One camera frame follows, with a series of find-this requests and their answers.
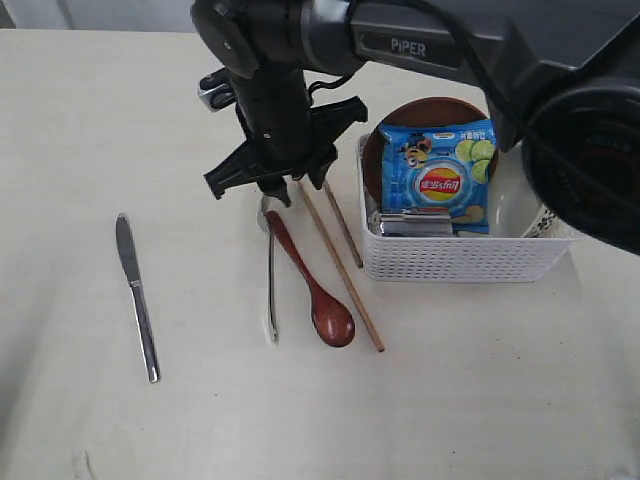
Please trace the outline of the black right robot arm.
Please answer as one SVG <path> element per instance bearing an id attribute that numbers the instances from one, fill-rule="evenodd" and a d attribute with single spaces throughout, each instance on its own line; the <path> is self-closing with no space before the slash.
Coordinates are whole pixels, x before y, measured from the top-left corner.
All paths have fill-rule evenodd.
<path id="1" fill-rule="evenodd" d="M 635 1 L 197 1 L 191 19 L 221 68 L 202 79 L 233 106 L 244 142 L 206 182 L 256 184 L 289 202 L 320 186 L 335 141 L 366 108 L 316 107 L 308 71 L 333 86 L 377 62 L 477 87 L 499 148 L 522 149 L 537 196 L 576 230 L 639 250 L 639 5 Z"/>

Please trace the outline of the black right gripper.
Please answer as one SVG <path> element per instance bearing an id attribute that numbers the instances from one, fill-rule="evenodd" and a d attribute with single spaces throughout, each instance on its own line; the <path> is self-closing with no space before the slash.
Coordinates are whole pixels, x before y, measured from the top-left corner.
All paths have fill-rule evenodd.
<path id="1" fill-rule="evenodd" d="M 301 69 L 268 58 L 250 37 L 246 2 L 196 1 L 196 30 L 228 71 L 236 115 L 246 140 L 204 179 L 217 200 L 237 186 L 257 184 L 267 197 L 290 206 L 284 179 L 306 176 L 321 190 L 338 158 L 335 142 L 368 109 L 354 96 L 312 107 Z"/>

